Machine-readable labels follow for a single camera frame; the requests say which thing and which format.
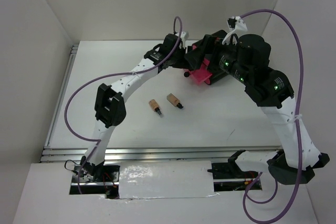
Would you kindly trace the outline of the pink drawer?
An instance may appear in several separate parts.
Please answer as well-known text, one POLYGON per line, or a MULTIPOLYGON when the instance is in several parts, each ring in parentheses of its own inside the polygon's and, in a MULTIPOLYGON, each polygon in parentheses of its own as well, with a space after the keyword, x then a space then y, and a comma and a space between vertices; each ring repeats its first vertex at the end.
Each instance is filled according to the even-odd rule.
MULTIPOLYGON (((192 50, 192 45, 191 46, 187 46, 187 52, 190 52, 192 50)), ((190 70, 189 67, 183 67, 183 71, 184 71, 184 77, 191 77, 192 80, 196 83, 196 84, 201 84, 201 83, 206 83, 209 84, 210 83, 210 77, 211 77, 211 73, 207 71, 206 69, 207 65, 205 63, 202 62, 201 67, 197 70, 190 70)))

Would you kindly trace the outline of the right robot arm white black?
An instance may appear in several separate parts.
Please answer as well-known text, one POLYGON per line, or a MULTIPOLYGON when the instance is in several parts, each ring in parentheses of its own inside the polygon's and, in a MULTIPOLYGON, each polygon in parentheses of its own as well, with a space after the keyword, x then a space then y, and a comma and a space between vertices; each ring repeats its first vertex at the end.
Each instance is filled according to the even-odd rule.
POLYGON ((246 94, 273 125, 282 148, 267 154, 240 150, 228 159, 228 171, 241 177, 253 171, 269 173, 283 185, 307 184, 314 170, 329 162, 329 155, 313 144, 297 111, 299 96, 288 77, 269 66, 271 46, 261 36, 245 34, 237 43, 225 43, 224 31, 205 35, 187 48, 189 72, 207 68, 229 75, 245 87, 246 94))

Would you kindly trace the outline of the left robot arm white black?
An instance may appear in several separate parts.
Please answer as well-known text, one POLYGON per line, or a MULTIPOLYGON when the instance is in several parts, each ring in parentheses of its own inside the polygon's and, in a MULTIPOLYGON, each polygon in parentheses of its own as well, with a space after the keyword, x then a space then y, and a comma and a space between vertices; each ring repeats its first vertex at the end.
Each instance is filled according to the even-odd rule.
POLYGON ((80 161, 80 170, 90 181, 98 181, 103 173, 105 153, 114 129, 126 117, 125 103, 128 98, 145 82, 157 76, 168 67, 186 68, 184 59, 185 31, 168 34, 161 44, 146 52, 143 59, 128 73, 112 84, 101 84, 97 89, 95 127, 93 144, 87 149, 80 161))

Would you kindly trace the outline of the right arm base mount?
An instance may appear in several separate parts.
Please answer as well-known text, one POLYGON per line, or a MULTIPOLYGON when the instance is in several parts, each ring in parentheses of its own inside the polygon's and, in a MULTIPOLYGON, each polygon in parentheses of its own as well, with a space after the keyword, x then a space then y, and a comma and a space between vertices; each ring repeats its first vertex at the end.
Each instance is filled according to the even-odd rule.
POLYGON ((212 174, 214 192, 243 191, 258 176, 255 171, 233 173, 229 164, 211 163, 212 168, 207 171, 212 174))

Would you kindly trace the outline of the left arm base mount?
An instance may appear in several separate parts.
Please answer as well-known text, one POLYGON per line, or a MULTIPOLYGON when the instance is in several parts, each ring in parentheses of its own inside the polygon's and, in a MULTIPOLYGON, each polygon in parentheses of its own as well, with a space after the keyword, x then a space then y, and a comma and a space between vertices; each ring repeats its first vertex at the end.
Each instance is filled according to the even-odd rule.
POLYGON ((103 166, 95 175, 90 175, 80 164, 66 160, 64 168, 72 173, 70 195, 104 195, 107 199, 119 198, 119 165, 103 166))

